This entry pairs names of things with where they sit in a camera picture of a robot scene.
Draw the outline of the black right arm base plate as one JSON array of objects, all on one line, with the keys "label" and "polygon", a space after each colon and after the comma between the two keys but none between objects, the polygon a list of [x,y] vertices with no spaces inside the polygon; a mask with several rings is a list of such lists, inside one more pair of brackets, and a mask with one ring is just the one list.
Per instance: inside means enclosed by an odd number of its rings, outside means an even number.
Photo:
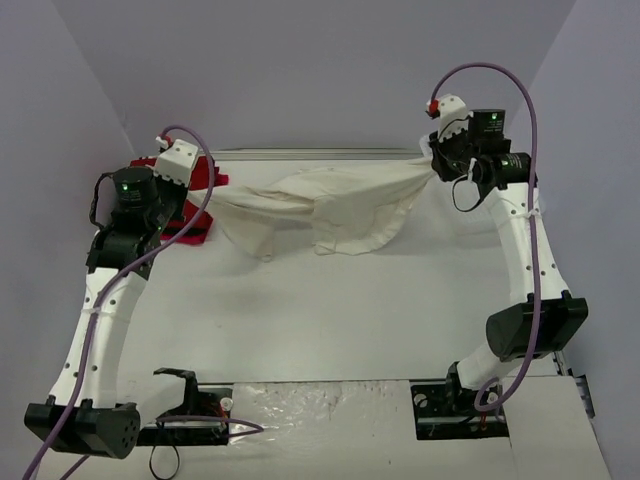
[{"label": "black right arm base plate", "polygon": [[415,435],[418,441],[480,440],[508,438],[504,409],[479,412],[472,399],[455,406],[447,396],[444,380],[410,384]]}]

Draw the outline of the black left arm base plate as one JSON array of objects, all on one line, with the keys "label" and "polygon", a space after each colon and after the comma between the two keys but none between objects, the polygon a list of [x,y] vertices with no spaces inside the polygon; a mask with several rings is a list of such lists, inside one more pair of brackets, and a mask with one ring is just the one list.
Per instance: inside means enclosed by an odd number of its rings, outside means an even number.
[{"label": "black left arm base plate", "polygon": [[212,420],[198,421],[194,417],[226,417],[232,408],[233,388],[230,385],[201,387],[189,412],[176,408],[165,413],[165,416],[186,415],[191,420],[165,422],[162,426],[148,424],[141,430],[136,446],[226,446],[230,441],[229,424]]}]

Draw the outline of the white t-shirt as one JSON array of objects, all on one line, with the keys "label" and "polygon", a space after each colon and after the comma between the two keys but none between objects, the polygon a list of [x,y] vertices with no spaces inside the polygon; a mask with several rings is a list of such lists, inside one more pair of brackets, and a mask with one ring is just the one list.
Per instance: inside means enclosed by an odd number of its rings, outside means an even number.
[{"label": "white t-shirt", "polygon": [[227,238],[257,258],[275,253],[279,222],[311,227],[318,255],[361,255],[400,232],[427,183],[436,177],[433,154],[404,161],[300,170],[264,187],[217,187],[206,212]]}]

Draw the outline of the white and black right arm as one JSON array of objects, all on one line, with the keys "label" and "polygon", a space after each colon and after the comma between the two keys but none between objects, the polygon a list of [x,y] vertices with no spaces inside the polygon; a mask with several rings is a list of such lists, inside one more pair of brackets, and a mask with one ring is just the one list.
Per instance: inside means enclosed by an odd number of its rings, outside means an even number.
[{"label": "white and black right arm", "polygon": [[446,406],[465,413],[491,407],[488,391],[508,373],[518,380],[531,363],[563,349],[586,320],[585,298],[574,296],[563,279],[539,206],[533,154],[514,152],[504,134],[500,109],[470,110],[457,97],[427,108],[438,128],[426,140],[434,170],[454,187],[477,189],[499,235],[507,265],[510,304],[490,315],[485,340],[454,363],[443,389]]}]

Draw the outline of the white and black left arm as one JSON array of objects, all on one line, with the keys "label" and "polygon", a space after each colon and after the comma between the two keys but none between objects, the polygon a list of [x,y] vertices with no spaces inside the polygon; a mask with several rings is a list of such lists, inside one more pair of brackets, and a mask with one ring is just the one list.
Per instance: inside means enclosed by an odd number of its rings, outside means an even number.
[{"label": "white and black left arm", "polygon": [[183,214],[191,173],[129,166],[107,173],[116,202],[88,252],[86,289],[72,345],[43,403],[28,405],[25,426],[56,452],[123,459],[141,416],[117,399],[117,375],[132,314],[149,279],[161,236]]}]

